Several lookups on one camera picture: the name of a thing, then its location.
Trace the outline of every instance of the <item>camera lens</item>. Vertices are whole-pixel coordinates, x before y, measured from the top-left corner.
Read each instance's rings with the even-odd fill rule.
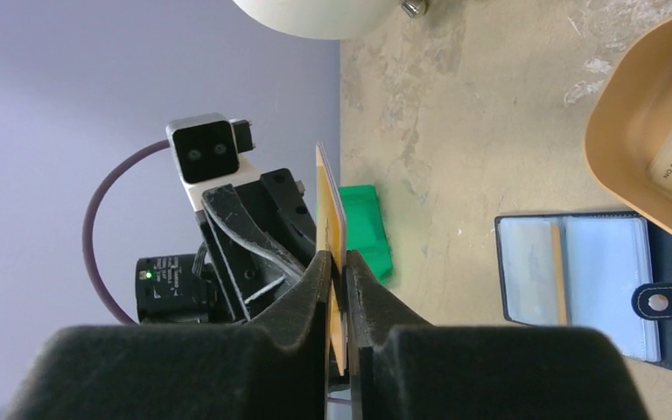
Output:
[[[189,153],[187,153],[186,156],[189,158],[189,160],[196,162],[202,159],[202,152],[197,149],[192,149],[189,150]]]

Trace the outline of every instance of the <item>metal bolt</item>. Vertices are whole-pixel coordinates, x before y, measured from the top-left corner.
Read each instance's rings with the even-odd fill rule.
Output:
[[[231,119],[229,119],[229,120],[227,120],[227,121],[228,121],[229,123],[231,123],[231,124],[235,124],[235,123],[239,123],[239,122],[241,122],[241,121],[245,121],[248,125],[254,125],[254,124],[251,122],[251,120],[247,120],[247,119],[245,119],[245,118],[231,118]]]
[[[409,18],[418,18],[426,13],[426,0],[404,0],[401,7]]]
[[[647,299],[647,305],[654,311],[663,312],[669,307],[669,299],[661,294],[653,295]]]

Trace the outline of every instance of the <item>black camera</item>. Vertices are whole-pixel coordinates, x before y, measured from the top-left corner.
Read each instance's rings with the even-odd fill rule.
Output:
[[[241,167],[233,124],[220,114],[177,120],[167,134],[187,184],[225,177]]]
[[[254,149],[250,125],[248,120],[205,114],[166,126],[178,177],[195,212],[202,210],[205,191],[255,182],[261,176],[242,155]]]

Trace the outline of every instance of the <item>white camera housing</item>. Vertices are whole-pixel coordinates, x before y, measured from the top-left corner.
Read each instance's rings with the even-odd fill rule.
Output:
[[[261,172],[238,153],[233,130],[235,121],[214,113],[175,120],[166,126],[178,177],[195,213],[203,210],[205,191],[227,184],[247,184],[261,176]]]

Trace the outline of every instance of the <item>screw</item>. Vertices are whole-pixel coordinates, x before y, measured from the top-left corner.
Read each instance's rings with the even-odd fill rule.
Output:
[[[418,18],[426,13],[426,0],[405,0],[401,7],[409,18]]]

